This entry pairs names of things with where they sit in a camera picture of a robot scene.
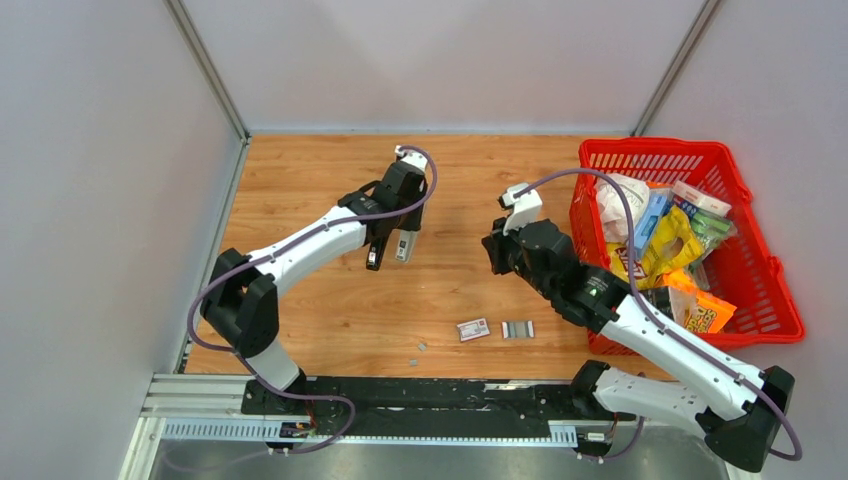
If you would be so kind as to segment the grey and black stapler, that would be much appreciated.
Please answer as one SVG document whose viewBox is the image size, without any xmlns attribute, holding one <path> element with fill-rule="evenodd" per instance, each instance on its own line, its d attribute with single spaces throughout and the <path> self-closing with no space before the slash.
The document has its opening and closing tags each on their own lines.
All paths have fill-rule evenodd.
<svg viewBox="0 0 848 480">
<path fill-rule="evenodd" d="M 408 263 L 411 260 L 417 238 L 417 231 L 399 231 L 398 244 L 395 253 L 395 258 L 398 261 L 402 263 Z"/>
</svg>

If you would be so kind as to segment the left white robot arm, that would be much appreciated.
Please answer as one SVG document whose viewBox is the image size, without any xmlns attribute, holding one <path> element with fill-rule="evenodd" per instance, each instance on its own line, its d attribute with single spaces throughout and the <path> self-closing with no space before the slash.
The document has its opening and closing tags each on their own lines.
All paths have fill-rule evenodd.
<svg viewBox="0 0 848 480">
<path fill-rule="evenodd" d="M 227 350 L 269 384 L 267 400 L 285 415 L 306 399 L 300 367 L 280 340 L 279 303 L 297 283 L 349 252 L 365 248 L 365 266 L 380 269 L 392 233 L 408 261 L 432 191 L 427 157 L 400 150 L 382 179 L 344 195 L 317 221 L 268 247 L 241 254 L 229 249 L 216 260 L 196 307 L 227 343 Z"/>
</svg>

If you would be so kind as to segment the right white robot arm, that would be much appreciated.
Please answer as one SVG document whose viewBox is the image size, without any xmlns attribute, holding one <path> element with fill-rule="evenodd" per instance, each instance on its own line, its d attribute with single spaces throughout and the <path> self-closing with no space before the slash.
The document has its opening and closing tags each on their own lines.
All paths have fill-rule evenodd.
<svg viewBox="0 0 848 480">
<path fill-rule="evenodd" d="M 721 460 L 751 473 L 779 454 L 773 444 L 780 430 L 798 440 L 786 418 L 791 373 L 777 365 L 760 369 L 686 330 L 615 274 L 581 262 L 571 238 L 551 221 L 514 230 L 505 224 L 495 220 L 481 240 L 494 274 L 516 274 L 565 321 L 625 346 L 675 380 L 587 361 L 572 380 L 578 415 L 606 411 L 660 421 L 701 437 Z"/>
</svg>

